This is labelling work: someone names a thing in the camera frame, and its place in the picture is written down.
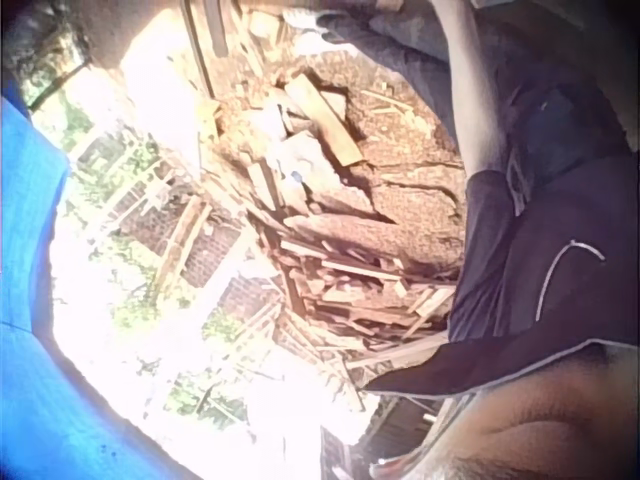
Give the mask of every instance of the ground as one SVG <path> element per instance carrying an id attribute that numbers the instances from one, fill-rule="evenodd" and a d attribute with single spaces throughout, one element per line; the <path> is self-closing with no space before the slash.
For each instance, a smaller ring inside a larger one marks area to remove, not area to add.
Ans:
<path id="1" fill-rule="evenodd" d="M 263 43 L 264 74 L 256 76 L 231 28 L 227 35 L 230 56 L 218 59 L 213 55 L 203 12 L 199 6 L 194 11 L 215 97 L 221 102 L 217 121 L 220 141 L 201 138 L 201 148 L 212 148 L 240 163 L 246 163 L 247 154 L 253 159 L 262 157 L 264 135 L 252 128 L 247 112 L 261 108 L 274 86 L 305 72 L 317 87 L 342 92 L 348 98 L 346 124 L 365 161 L 348 171 L 338 168 L 341 176 L 370 195 L 380 219 L 401 227 L 399 235 L 411 240 L 413 247 L 407 253 L 414 260 L 447 271 L 461 264 L 465 215 L 462 165 L 445 129 L 404 79 L 361 54 L 354 57 L 339 51 L 296 57 L 291 48 L 295 32 L 290 30 L 275 49 Z M 83 0 L 75 2 L 74 13 L 94 65 L 106 69 L 122 88 L 136 120 L 159 143 L 181 150 L 184 161 L 192 154 L 192 147 L 184 146 L 193 132 L 191 125 L 185 127 L 189 120 L 181 120 L 188 116 L 184 113 L 187 101 L 183 100 L 187 97 L 178 91 L 189 91 L 193 96 L 194 88 L 201 89 L 178 3 Z M 365 89 L 412 106 L 415 115 L 426 122 L 419 129 L 399 113 L 372 113 L 388 104 L 366 96 L 362 93 Z M 203 95 L 197 95 L 202 101 Z M 179 139 L 177 127 L 186 132 Z M 354 226 L 351 236 L 361 233 Z"/>

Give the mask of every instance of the person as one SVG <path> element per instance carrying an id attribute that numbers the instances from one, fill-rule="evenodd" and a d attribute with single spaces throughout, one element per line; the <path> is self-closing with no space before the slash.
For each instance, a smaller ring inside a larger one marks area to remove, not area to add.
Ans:
<path id="1" fill-rule="evenodd" d="M 638 162 L 596 85 L 468 0 L 421 15 L 313 15 L 404 76 L 467 174 L 450 343 L 374 379 L 447 399 L 376 478 L 638 478 Z"/>

